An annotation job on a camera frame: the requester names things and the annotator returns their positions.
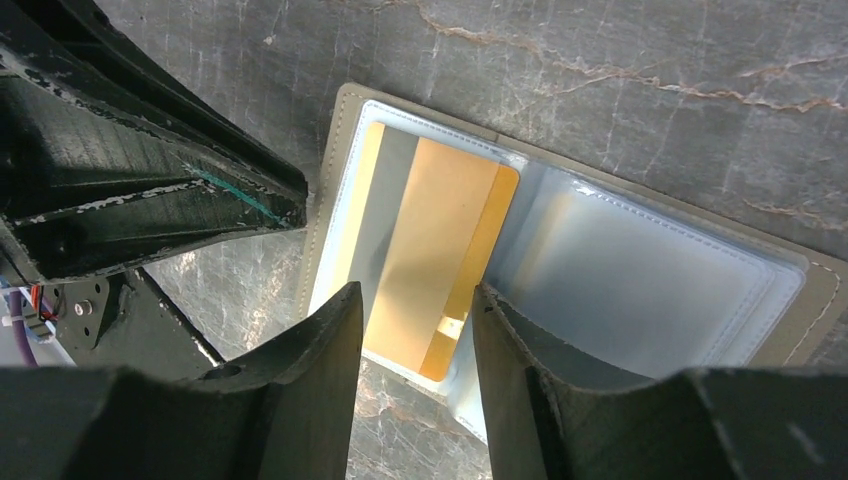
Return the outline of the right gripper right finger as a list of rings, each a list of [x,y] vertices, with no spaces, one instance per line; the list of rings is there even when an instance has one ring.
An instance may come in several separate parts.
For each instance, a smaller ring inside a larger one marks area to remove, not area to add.
[[[472,303],[497,479],[843,479],[842,368],[690,368],[643,379],[545,331],[496,290]]]

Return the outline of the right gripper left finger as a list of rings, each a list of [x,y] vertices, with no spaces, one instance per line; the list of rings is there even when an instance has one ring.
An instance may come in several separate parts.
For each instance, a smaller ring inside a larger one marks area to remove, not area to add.
[[[341,479],[363,341],[361,285],[197,379],[126,367],[5,368],[5,479]]]

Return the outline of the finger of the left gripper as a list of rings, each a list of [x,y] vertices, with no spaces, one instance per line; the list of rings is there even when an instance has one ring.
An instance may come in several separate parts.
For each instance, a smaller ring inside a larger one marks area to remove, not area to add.
[[[184,148],[245,182],[303,199],[303,173],[200,100],[93,1],[16,1],[13,70],[66,103]]]
[[[13,70],[1,30],[1,274],[71,282],[306,223],[274,194],[200,156],[69,104]]]

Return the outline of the olive card holder wallet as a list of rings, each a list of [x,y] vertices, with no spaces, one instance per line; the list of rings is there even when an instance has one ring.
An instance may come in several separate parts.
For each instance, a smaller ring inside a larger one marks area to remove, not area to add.
[[[802,365],[847,317],[842,260],[356,83],[336,98],[304,251],[302,313],[344,285],[331,279],[340,217],[371,122],[517,170],[479,283],[545,331],[643,379],[696,366]],[[365,346],[363,354],[445,401],[456,420],[484,438],[472,333],[470,305],[440,382]]]

